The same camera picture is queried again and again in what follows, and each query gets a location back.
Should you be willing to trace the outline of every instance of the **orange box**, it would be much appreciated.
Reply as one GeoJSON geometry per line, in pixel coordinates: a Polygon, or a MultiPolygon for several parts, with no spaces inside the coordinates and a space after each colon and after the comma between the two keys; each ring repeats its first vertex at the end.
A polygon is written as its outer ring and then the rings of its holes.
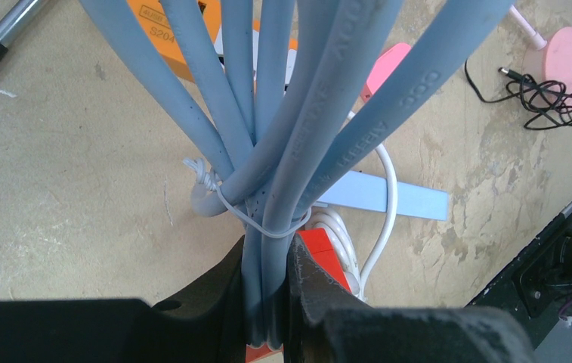
{"type": "MultiPolygon", "coordinates": [[[[206,23],[210,40],[215,46],[215,50],[219,56],[223,56],[223,45],[221,43],[221,4],[216,0],[199,0],[199,8],[203,15],[203,21],[206,23]]],[[[186,64],[184,56],[179,50],[179,45],[172,34],[172,29],[168,19],[165,17],[163,8],[159,0],[128,0],[128,5],[132,9],[134,15],[139,20],[139,24],[146,32],[150,41],[161,54],[170,69],[179,77],[192,81],[192,75],[186,64]]],[[[254,29],[252,42],[254,51],[253,67],[256,71],[257,66],[257,46],[259,22],[254,21],[252,28],[254,29]]],[[[289,83],[292,75],[292,68],[295,64],[297,53],[297,41],[290,39],[288,53],[288,62],[286,68],[286,84],[289,83]]]]}

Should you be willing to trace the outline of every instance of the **pink object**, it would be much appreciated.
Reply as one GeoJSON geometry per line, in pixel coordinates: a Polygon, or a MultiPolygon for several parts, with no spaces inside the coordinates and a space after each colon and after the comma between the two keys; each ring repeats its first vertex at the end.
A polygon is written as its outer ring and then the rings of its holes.
{"type": "Polygon", "coordinates": [[[398,43],[393,45],[392,48],[384,52],[384,54],[377,59],[373,70],[370,71],[366,85],[361,91],[361,99],[367,102],[369,98],[382,86],[392,71],[397,68],[399,63],[406,57],[410,51],[410,45],[406,43],[398,43]]]}
{"type": "MultiPolygon", "coordinates": [[[[566,85],[567,93],[572,93],[572,27],[558,30],[540,51],[529,48],[523,68],[537,82],[557,80],[566,85]]],[[[572,99],[566,102],[572,106],[572,99]]]]}

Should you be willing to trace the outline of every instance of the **white object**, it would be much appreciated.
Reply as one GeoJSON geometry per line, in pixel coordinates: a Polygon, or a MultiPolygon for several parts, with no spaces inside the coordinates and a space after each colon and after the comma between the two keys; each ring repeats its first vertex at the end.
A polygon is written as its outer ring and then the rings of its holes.
{"type": "Polygon", "coordinates": [[[510,7],[509,14],[512,18],[517,22],[517,24],[524,30],[526,35],[528,36],[528,40],[530,40],[531,45],[536,50],[541,50],[546,47],[547,41],[539,34],[535,28],[533,28],[528,20],[521,15],[521,13],[517,10],[517,8],[513,5],[510,7]]]}
{"type": "MultiPolygon", "coordinates": [[[[351,111],[348,118],[352,119],[354,113],[351,111]]],[[[397,188],[397,174],[394,171],[390,155],[385,149],[383,144],[380,144],[375,149],[377,156],[382,161],[386,174],[386,217],[382,231],[375,242],[373,250],[370,251],[366,262],[363,264],[361,271],[359,271],[359,262],[357,261],[357,254],[354,252],[354,245],[350,234],[343,222],[341,216],[332,208],[315,208],[312,217],[306,223],[306,229],[323,228],[328,234],[332,248],[335,250],[339,258],[348,285],[351,292],[361,299],[365,300],[363,295],[364,287],[373,270],[374,265],[379,260],[382,252],[388,243],[388,239],[392,234],[394,220],[397,217],[397,205],[399,201],[399,190],[397,188]]]]}
{"type": "MultiPolygon", "coordinates": [[[[397,214],[438,221],[448,220],[448,193],[436,189],[397,183],[399,207],[397,214]]],[[[315,206],[346,206],[384,213],[386,211],[386,180],[365,172],[350,171],[342,176],[315,206]]]]}

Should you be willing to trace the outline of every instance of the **pink round base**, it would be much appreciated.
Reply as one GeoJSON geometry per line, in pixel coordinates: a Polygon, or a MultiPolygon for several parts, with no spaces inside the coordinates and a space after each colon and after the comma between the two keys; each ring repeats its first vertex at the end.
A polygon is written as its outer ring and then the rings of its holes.
{"type": "MultiPolygon", "coordinates": [[[[557,31],[548,45],[536,51],[529,48],[524,56],[524,72],[532,74],[537,82],[556,80],[566,85],[566,92],[572,93],[572,27],[557,31]]],[[[572,105],[572,99],[566,100],[572,105]]]]}

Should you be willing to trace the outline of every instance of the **knot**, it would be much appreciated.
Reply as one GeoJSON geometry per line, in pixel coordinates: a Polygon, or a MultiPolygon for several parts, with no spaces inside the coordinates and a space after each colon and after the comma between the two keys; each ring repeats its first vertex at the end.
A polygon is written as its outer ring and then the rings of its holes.
{"type": "Polygon", "coordinates": [[[184,159],[184,165],[192,169],[196,173],[196,183],[201,184],[208,189],[208,191],[216,191],[217,183],[220,182],[220,178],[216,175],[215,171],[210,169],[206,170],[206,162],[198,157],[195,160],[190,158],[184,159]]]}

